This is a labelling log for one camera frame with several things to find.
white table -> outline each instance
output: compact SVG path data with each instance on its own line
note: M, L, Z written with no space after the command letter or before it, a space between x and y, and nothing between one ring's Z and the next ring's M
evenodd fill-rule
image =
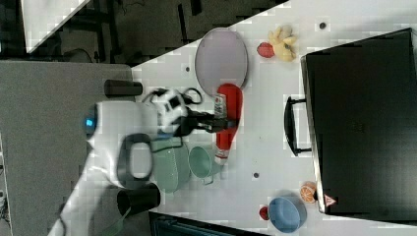
M21 0L27 52L32 53L89 0Z
M223 179L203 186L196 177L173 195L163 195L154 211L208 223L281 235L269 221L260 219L262 205L287 193L298 195L304 181L314 180L310 153L295 157L286 143L283 112L288 95L304 97L300 57L306 53L389 31L417 27L417 1L410 0L292 0L230 27L243 37L249 54L248 83L244 88L243 120L230 152ZM326 22L328 27L319 29ZM257 46L268 40L268 31L282 24L293 26L299 37L298 58L291 63L265 59ZM146 93L157 87L197 87L194 59L199 42L181 47L133 68L135 81ZM304 104L296 112L301 148L309 146ZM206 96L198 110L213 111ZM196 132L188 147L210 144L212 135ZM255 179L253 173L260 173ZM377 221L334 217L306 205L308 218L293 235L416 235L417 228Z

plate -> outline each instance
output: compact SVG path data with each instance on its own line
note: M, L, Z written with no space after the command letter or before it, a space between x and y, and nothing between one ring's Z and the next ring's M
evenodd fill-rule
M196 53L196 76L200 86L210 96L218 87L230 83L244 85L248 71L248 53L240 35L226 28L209 31Z

light green cup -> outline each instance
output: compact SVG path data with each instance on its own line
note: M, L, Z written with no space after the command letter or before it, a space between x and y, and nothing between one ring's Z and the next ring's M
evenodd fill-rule
M215 150L212 147L194 147L188 155L191 172L200 179L204 185L212 184L214 175L221 171L221 165L214 160Z
M166 194L181 189L190 179L188 149L181 141L172 138L153 142L153 150L169 148L154 154L154 178L157 187Z

black cup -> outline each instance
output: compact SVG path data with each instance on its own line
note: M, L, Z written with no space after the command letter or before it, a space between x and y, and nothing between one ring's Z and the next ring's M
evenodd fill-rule
M143 91L140 82L107 80L104 83L104 94L108 98L142 95Z
M127 217L158 207L160 192L156 185L149 183L139 190L122 190L117 194L117 206L120 214L124 215L131 208Z

orange fruit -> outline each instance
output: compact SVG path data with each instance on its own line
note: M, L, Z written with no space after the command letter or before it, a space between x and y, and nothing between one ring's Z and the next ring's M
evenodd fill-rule
M313 182L306 182L300 189L301 199L309 204L316 202L314 195L316 193L316 184Z

